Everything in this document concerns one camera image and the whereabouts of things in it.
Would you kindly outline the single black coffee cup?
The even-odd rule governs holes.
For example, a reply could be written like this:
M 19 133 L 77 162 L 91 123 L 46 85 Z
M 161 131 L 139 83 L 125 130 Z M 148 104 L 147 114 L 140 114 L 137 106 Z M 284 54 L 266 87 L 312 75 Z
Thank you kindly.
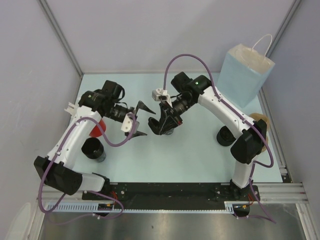
M 167 135 L 167 136 L 170 136 L 170 135 L 172 135 L 173 133 L 174 133 L 174 129 L 172 128 L 172 129 L 166 131 L 164 134 Z

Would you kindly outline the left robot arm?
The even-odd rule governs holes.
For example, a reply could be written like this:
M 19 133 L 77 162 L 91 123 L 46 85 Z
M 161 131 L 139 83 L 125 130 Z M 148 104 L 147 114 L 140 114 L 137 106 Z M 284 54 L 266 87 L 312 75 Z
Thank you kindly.
M 105 178 L 95 173 L 79 173 L 73 170 L 78 153 L 100 121 L 108 118 L 121 123 L 121 131 L 126 138 L 120 143 L 106 142 L 112 147 L 120 147 L 136 136 L 138 131 L 138 110 L 153 113 L 142 101 L 136 107 L 120 105 L 125 89 L 116 82 L 107 80 L 101 89 L 86 91 L 77 104 L 69 104 L 67 111 L 72 115 L 71 122 L 55 147 L 45 156 L 34 160 L 34 167 L 41 179 L 38 194 L 42 194 L 47 185 L 66 195 L 78 191 L 93 191 L 100 200 L 110 196 L 111 188 L 105 184 Z

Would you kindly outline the light blue paper bag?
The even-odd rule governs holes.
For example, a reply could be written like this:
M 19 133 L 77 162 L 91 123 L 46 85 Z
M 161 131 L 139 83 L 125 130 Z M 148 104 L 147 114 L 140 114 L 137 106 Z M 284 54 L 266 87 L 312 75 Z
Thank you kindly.
M 240 43 L 226 53 L 215 85 L 229 101 L 244 108 L 258 95 L 274 66 L 255 45 Z

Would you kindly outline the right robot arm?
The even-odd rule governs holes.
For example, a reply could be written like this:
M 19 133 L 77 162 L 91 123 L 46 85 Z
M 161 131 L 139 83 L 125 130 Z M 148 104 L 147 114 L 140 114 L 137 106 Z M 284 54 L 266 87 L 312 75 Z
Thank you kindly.
M 181 126 L 181 115 L 195 104 L 210 111 L 224 124 L 216 136 L 217 141 L 222 146 L 230 146 L 231 155 L 236 160 L 231 179 L 234 185 L 230 188 L 230 194 L 235 200 L 242 201 L 249 194 L 247 186 L 252 163 L 263 151 L 268 124 L 263 119 L 255 120 L 238 110 L 204 75 L 192 79 L 180 72 L 174 76 L 171 85 L 178 92 L 174 101 L 170 100 L 167 90 L 157 88 L 152 91 L 152 98 L 159 103 L 160 118 L 148 119 L 151 131 L 160 136 Z

